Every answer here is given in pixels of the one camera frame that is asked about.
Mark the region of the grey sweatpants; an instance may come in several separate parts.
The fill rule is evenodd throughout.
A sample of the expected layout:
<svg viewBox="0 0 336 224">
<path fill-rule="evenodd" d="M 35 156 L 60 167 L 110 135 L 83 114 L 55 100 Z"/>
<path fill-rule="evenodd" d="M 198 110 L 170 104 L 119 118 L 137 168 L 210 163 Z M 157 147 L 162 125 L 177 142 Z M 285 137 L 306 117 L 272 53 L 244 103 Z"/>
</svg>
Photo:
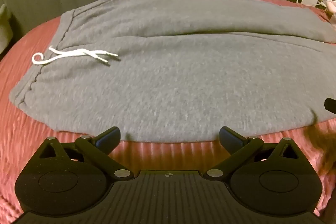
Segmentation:
<svg viewBox="0 0 336 224">
<path fill-rule="evenodd" d="M 335 30 L 308 8 L 260 0 L 99 0 L 65 12 L 50 46 L 103 50 L 33 65 L 11 102 L 56 131 L 211 141 L 333 118 Z"/>
</svg>

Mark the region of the white drawstring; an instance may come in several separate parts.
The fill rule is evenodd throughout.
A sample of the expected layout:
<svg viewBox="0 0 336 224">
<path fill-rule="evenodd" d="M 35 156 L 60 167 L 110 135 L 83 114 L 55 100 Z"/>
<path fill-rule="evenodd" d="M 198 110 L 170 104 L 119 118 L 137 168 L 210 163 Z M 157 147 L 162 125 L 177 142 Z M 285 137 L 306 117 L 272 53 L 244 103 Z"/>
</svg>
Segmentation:
<svg viewBox="0 0 336 224">
<path fill-rule="evenodd" d="M 45 56 L 41 52 L 34 53 L 31 57 L 31 61 L 34 65 L 47 65 L 51 62 L 67 58 L 67 57 L 80 57 L 80 56 L 89 56 L 94 58 L 95 60 L 98 60 L 102 62 L 103 64 L 109 65 L 109 61 L 100 57 L 100 56 L 109 56 L 109 57 L 115 57 L 119 58 L 118 54 L 111 53 L 105 50 L 87 50 L 85 48 L 79 48 L 77 50 L 72 51 L 59 51 L 56 50 L 53 46 L 49 47 L 49 51 L 55 54 L 54 57 L 51 57 L 50 59 L 45 59 Z"/>
</svg>

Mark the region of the pink plush pig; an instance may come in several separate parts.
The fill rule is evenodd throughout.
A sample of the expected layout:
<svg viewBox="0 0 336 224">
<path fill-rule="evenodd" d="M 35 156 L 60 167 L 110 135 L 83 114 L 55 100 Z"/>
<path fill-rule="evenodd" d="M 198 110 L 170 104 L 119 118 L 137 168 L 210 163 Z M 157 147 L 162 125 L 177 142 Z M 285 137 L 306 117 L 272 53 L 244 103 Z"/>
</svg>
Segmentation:
<svg viewBox="0 0 336 224">
<path fill-rule="evenodd" d="M 336 0 L 327 0 L 326 8 L 330 14 L 335 14 L 336 13 Z"/>
</svg>

